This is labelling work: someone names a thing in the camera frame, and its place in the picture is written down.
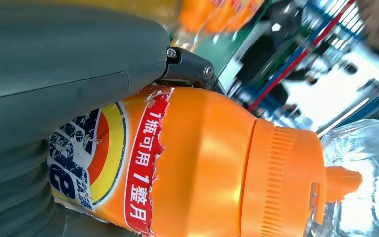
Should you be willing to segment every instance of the detergent bottle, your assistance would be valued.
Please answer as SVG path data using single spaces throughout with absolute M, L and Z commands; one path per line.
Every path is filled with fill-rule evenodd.
M 226 25 L 226 32 L 237 32 L 242 28 L 256 13 L 264 0 L 250 0 L 243 5 L 237 15 L 232 17 Z
M 217 93 L 151 85 L 49 137 L 57 202 L 144 236 L 302 237 L 361 176 L 316 134 Z
M 183 0 L 179 13 L 180 28 L 172 38 L 171 47 L 194 52 L 206 37 L 203 28 L 224 4 L 224 0 Z
M 244 5 L 244 0 L 226 0 L 220 10 L 207 22 L 206 32 L 218 34 L 223 31 L 229 21 L 244 8 Z

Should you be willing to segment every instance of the red cable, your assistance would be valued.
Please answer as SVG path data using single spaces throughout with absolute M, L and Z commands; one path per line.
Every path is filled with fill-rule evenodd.
M 317 46 L 322 39 L 332 30 L 332 28 L 336 25 L 336 23 L 340 20 L 340 18 L 345 14 L 345 12 L 348 10 L 349 7 L 351 7 L 352 4 L 355 3 L 355 0 L 349 0 L 349 2 L 342 8 L 342 10 L 329 22 L 328 26 L 322 31 L 321 34 L 319 34 L 316 39 L 313 41 L 312 45 Z M 303 53 L 290 65 L 288 68 L 281 73 L 280 76 L 277 77 L 277 79 L 272 82 L 271 85 L 261 94 L 257 97 L 255 102 L 249 106 L 248 110 L 252 111 L 264 98 L 267 96 L 274 87 L 276 87 L 290 72 L 292 72 L 297 65 L 304 60 L 304 58 L 309 54 L 308 49 L 305 49 Z

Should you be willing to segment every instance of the bottle nozzle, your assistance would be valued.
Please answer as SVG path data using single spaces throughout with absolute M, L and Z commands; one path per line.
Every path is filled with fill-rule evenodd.
M 326 202 L 341 202 L 345 195 L 356 191 L 362 183 L 360 173 L 340 166 L 326 167 Z

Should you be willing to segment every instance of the orange bottle cap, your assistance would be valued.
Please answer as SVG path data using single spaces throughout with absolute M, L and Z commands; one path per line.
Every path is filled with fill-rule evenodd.
M 360 183 L 358 173 L 325 168 L 315 133 L 257 120 L 246 170 L 241 235 L 302 237 L 312 214 L 323 223 L 327 199 L 340 200 Z

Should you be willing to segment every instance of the plastic packaging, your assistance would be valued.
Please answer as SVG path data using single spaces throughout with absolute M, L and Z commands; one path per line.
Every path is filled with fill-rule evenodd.
M 188 87 L 149 86 L 77 117 L 49 146 L 58 202 L 145 236 L 302 237 L 360 182 L 325 169 L 315 133 Z
M 316 237 L 379 237 L 379 121 L 362 120 L 330 131 L 322 138 L 326 166 L 342 166 L 362 175 L 356 192 L 342 203 L 328 204 Z

